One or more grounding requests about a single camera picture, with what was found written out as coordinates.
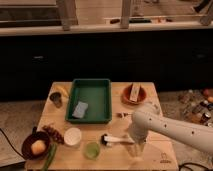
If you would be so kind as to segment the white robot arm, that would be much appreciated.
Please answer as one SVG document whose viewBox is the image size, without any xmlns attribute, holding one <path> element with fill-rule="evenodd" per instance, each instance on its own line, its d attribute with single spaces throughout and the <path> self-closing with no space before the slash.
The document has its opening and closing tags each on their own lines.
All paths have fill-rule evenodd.
<svg viewBox="0 0 213 171">
<path fill-rule="evenodd" d="M 128 131 L 136 142 L 144 142 L 154 131 L 213 156 L 213 128 L 163 117 L 157 105 L 146 102 L 131 115 Z"/>
</svg>

